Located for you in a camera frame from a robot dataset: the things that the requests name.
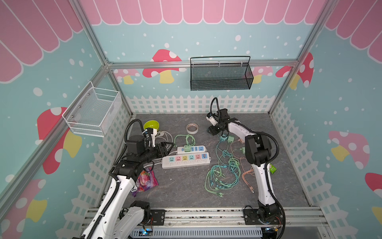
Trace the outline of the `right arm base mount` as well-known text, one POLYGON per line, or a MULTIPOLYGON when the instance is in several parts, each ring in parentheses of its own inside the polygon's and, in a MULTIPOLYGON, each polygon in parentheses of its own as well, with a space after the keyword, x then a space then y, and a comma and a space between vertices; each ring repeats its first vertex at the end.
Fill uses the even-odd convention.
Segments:
POLYGON ((246 225, 281 225, 283 214, 276 212, 272 214, 262 209, 245 208, 243 217, 246 225))

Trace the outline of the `teal charger plug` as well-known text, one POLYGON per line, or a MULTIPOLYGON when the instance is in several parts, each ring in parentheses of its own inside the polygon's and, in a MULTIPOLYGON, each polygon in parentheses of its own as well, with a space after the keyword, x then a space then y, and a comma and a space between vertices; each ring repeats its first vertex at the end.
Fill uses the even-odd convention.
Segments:
POLYGON ((228 139, 228 136, 223 135, 223 136, 220 136, 219 139, 220 139, 220 142, 223 142, 223 141, 226 141, 228 139))

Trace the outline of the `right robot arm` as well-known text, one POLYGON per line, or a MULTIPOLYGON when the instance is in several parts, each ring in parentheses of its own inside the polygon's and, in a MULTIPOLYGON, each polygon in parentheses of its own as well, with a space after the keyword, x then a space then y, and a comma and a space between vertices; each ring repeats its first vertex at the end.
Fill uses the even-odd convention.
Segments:
POLYGON ((283 208, 277 200, 271 178, 270 164, 279 154, 276 139, 268 133, 254 131, 236 118, 228 115, 227 109, 216 113, 209 112, 206 119, 211 123, 209 133, 217 135, 228 132, 239 137, 245 143, 245 157, 255 173, 258 188, 258 218, 268 224, 283 214, 283 208))

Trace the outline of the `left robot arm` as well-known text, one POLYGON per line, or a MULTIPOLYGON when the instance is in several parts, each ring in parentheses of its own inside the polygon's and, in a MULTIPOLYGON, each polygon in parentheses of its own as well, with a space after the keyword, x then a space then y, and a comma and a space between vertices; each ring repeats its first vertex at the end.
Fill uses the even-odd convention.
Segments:
POLYGON ((128 239, 137 226, 145 227, 151 222, 148 202, 134 201, 121 217, 120 213, 127 196, 136 187, 144 165, 154 159, 169 155, 172 142, 155 143, 146 132, 126 136, 122 154, 117 164, 109 171, 111 184, 95 217, 81 234, 82 239, 128 239))

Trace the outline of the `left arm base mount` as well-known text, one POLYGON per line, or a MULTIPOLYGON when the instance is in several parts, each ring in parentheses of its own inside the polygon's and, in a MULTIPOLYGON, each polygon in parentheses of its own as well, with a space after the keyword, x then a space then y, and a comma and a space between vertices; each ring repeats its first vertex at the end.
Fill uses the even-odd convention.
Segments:
POLYGON ((143 221, 140 226, 164 226, 166 210, 154 209, 150 212, 144 212, 143 221))

